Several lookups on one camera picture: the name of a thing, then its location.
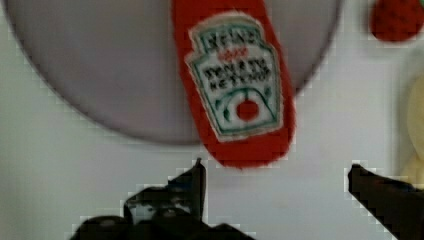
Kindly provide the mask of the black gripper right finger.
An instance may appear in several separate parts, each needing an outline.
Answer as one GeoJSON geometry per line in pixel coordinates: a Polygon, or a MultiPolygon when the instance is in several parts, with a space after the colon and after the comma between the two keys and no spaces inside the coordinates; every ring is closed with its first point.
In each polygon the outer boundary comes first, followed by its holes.
{"type": "Polygon", "coordinates": [[[413,185],[376,175],[359,164],[348,191],[398,240],[423,240],[424,195],[413,185]]]}

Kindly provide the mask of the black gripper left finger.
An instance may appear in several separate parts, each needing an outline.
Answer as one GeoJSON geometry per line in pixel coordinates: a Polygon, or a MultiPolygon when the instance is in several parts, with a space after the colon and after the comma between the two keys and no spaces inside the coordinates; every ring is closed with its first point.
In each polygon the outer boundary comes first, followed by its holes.
{"type": "Polygon", "coordinates": [[[85,220],[70,240],[254,240],[221,223],[203,222],[206,169],[200,160],[163,187],[128,198],[121,216],[85,220]]]}

